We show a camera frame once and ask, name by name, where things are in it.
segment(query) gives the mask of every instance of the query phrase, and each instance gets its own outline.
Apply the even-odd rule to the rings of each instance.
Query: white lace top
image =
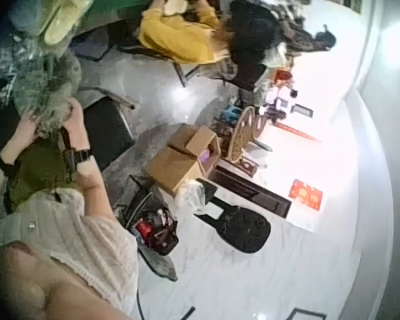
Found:
[[[112,306],[129,315],[138,279],[137,243],[120,224],[84,216],[74,189],[39,191],[0,220],[0,246],[20,240],[40,248],[82,277]]]

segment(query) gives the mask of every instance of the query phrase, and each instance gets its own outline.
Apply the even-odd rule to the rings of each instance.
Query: black backpack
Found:
[[[257,252],[264,246],[271,232],[271,224],[264,216],[216,197],[211,202],[224,210],[218,220],[209,215],[195,216],[214,227],[224,241],[244,253]]]

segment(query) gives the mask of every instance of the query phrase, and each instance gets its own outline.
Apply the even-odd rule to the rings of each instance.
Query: woman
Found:
[[[214,63],[225,57],[236,64],[260,63],[279,33],[269,10],[245,0],[233,1],[231,16],[221,21],[207,0],[197,0],[198,23],[180,15],[164,17],[164,4],[165,0],[153,0],[143,12],[139,40],[144,47],[179,63]]]
[[[21,203],[0,220],[0,299],[17,319],[128,319],[137,291],[136,240],[113,215],[82,108],[68,101],[73,110],[64,128],[79,156],[76,189],[70,184],[27,200],[14,197]],[[0,192],[5,175],[14,181],[11,193],[33,189],[21,171],[35,150],[35,131],[35,120],[22,117],[0,152]],[[37,161],[31,176],[40,166]],[[38,189],[42,180],[33,181]]]

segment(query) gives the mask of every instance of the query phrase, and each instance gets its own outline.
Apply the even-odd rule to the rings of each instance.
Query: cardboard box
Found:
[[[164,147],[145,166],[160,188],[173,197],[182,183],[203,176],[196,158]]]
[[[196,159],[205,177],[212,172],[221,158],[221,148],[216,133],[204,125],[201,127],[182,125],[171,137],[168,146]],[[201,155],[206,149],[210,150],[210,156],[201,162]]]

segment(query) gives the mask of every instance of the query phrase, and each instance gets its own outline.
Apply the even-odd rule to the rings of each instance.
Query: red card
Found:
[[[295,179],[289,192],[289,197],[319,211],[323,200],[323,192]]]

